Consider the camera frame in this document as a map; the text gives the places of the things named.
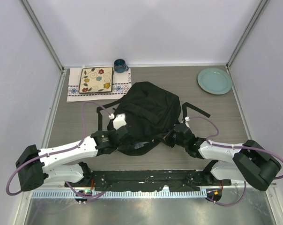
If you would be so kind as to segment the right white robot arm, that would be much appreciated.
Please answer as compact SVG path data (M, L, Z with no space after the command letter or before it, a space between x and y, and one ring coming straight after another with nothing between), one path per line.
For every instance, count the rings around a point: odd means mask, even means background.
M244 144L227 144L196 137L185 124L175 125L164 137L166 145L181 146L194 158L212 159L212 166L203 173L208 185L219 180L240 180L259 191L265 191L279 171L280 163L265 151L254 150L253 140Z

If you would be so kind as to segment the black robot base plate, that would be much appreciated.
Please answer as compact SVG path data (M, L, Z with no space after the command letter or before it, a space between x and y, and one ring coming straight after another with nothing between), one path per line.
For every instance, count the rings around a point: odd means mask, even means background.
M69 184L100 192L159 192L165 186L172 192L183 192L199 191L201 186L230 186L231 180L217 180L196 170L93 171L82 181Z

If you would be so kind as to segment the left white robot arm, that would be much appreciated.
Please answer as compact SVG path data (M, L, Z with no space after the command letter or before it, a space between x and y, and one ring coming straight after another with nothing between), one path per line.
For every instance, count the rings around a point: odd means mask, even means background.
M119 146L134 140L127 126L118 130L96 131L84 139L70 144L38 149L28 146L15 163L22 192L34 190L50 178L50 171L58 166L83 158L113 153Z

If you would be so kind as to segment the black fabric backpack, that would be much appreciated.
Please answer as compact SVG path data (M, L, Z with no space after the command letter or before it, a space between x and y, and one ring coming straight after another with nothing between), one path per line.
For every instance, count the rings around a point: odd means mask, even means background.
M135 141L132 149L117 148L116 151L129 156L144 155L159 143L165 144L163 137L175 125L183 124L182 119L187 116L188 108L210 117L210 114L188 102L181 104L177 95L150 82L135 83L121 99L99 106L97 113L114 105L117 106L114 115L126 115L126 126ZM98 129L102 131L102 115L98 116ZM114 128L110 121L107 131L112 129Z

